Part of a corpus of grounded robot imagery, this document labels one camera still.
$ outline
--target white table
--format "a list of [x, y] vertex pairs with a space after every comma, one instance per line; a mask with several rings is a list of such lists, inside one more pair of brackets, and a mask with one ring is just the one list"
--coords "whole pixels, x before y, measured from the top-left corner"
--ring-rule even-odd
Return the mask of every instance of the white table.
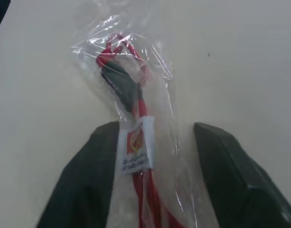
[[[84, 2], [13, 0], [0, 26], [0, 228], [34, 227], [63, 167], [117, 118], [68, 61]], [[166, 2], [185, 155], [194, 122], [221, 127], [291, 203], [291, 0]]]

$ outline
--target label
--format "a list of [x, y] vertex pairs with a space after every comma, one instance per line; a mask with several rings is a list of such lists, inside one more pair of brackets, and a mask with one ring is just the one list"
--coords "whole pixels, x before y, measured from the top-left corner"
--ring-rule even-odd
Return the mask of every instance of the label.
[[131, 129], [120, 129], [117, 163], [123, 174], [153, 168], [154, 117], [144, 116]]

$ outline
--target clear plastic bag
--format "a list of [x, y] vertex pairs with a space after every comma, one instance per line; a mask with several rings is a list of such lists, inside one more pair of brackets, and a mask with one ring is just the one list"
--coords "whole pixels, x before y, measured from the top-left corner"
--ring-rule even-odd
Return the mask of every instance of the clear plastic bag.
[[172, 62], [144, 23], [127, 13], [94, 20], [71, 47], [88, 86], [122, 120], [106, 227], [199, 227], [196, 184], [178, 166]]

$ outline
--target red cord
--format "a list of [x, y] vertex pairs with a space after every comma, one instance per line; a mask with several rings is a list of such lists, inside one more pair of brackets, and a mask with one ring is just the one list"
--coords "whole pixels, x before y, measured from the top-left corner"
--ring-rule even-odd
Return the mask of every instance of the red cord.
[[[142, 62], [140, 64], [140, 68], [141, 68], [141, 71], [144, 73], [144, 78], [139, 83], [140, 85], [143, 85], [148, 78], [147, 65], [145, 64], [145, 61], [136, 52], [134, 47], [130, 44], [130, 42], [125, 40], [124, 37], [120, 34], [113, 34], [112, 36], [109, 37], [109, 39], [106, 42], [106, 49], [103, 50], [102, 53], [100, 53], [100, 55], [96, 59], [98, 66], [102, 68], [107, 62], [115, 58], [116, 54], [121, 53], [122, 48], [123, 48], [122, 46], [117, 46], [114, 50], [111, 49], [112, 41], [114, 39], [120, 40], [120, 42], [129, 50], [132, 56], [135, 57], [136, 60]], [[136, 108], [138, 108], [140, 118], [147, 115], [146, 105], [141, 97], [139, 97], [138, 107]], [[138, 118], [137, 113], [135, 112], [135, 109], [133, 109], [132, 114], [135, 116], [135, 118]], [[165, 207], [165, 205], [161, 202], [157, 189], [155, 187], [154, 180], [153, 180], [153, 170], [144, 170], [144, 171], [133, 173], [132, 179], [133, 179], [134, 187], [139, 199], [139, 228], [144, 228], [142, 212], [143, 212], [143, 196], [144, 196], [143, 183], [145, 181], [146, 181], [146, 201], [149, 205], [151, 214], [154, 218], [155, 228], [162, 227], [161, 206], [163, 206], [165, 210], [167, 211], [169, 228], [184, 228], [176, 220], [176, 218], [170, 213], [170, 211]]]

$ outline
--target logo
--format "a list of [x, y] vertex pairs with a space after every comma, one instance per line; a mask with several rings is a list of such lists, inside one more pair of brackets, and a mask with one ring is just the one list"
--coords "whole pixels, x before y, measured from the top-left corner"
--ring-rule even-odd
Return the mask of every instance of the logo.
[[135, 131], [127, 134], [127, 154], [137, 153], [138, 149], [143, 146], [143, 130], [141, 126]]

